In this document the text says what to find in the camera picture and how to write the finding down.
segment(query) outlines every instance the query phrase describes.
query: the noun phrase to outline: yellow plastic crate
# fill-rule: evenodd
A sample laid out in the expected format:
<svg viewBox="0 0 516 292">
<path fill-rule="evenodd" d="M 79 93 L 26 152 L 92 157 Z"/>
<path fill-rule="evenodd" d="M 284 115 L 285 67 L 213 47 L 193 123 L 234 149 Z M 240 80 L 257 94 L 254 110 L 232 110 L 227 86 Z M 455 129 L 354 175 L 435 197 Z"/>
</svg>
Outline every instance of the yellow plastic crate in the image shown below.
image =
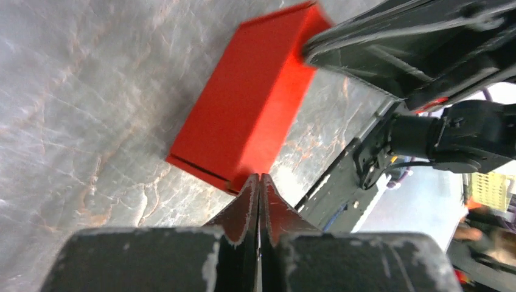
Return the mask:
<svg viewBox="0 0 516 292">
<path fill-rule="evenodd" d="M 514 175 L 502 175 L 490 172 L 488 174 L 471 174 L 470 190 L 475 202 L 500 211 L 507 211 L 511 194 L 507 191 L 508 181 L 513 181 Z"/>
</svg>

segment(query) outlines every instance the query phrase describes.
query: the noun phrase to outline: marble surface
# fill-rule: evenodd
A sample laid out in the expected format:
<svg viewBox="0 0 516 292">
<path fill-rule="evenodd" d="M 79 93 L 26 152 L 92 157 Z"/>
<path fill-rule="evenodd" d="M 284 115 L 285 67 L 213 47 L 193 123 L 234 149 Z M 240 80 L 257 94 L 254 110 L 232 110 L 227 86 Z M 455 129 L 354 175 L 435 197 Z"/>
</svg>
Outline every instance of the marble surface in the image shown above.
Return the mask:
<svg viewBox="0 0 516 292">
<path fill-rule="evenodd" d="M 0 291 L 76 230 L 201 225 L 232 197 L 164 162 L 238 23 L 300 1 L 0 1 Z M 380 0 L 321 1 L 341 22 Z M 294 204 L 386 99 L 318 72 L 271 174 Z"/>
</svg>

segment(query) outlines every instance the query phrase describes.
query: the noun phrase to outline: black cylinder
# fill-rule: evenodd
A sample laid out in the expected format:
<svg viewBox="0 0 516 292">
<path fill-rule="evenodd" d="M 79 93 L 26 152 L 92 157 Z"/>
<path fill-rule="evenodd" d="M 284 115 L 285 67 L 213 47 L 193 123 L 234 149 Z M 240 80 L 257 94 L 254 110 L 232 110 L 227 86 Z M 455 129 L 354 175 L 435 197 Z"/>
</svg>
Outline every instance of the black cylinder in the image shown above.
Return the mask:
<svg viewBox="0 0 516 292">
<path fill-rule="evenodd" d="M 390 146 L 395 155 L 428 158 L 432 137 L 439 119 L 435 117 L 398 116 L 391 124 Z"/>
</svg>

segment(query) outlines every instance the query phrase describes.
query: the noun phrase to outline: red box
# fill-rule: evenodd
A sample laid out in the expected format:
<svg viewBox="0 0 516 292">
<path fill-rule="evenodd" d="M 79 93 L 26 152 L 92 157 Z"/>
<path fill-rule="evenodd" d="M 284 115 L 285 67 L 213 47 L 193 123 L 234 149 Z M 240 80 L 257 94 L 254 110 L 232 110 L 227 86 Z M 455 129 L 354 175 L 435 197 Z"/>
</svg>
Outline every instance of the red box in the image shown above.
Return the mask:
<svg viewBox="0 0 516 292">
<path fill-rule="evenodd" d="M 302 45 L 330 26 L 315 2 L 241 23 L 167 161 L 229 193 L 270 172 L 316 71 Z"/>
</svg>

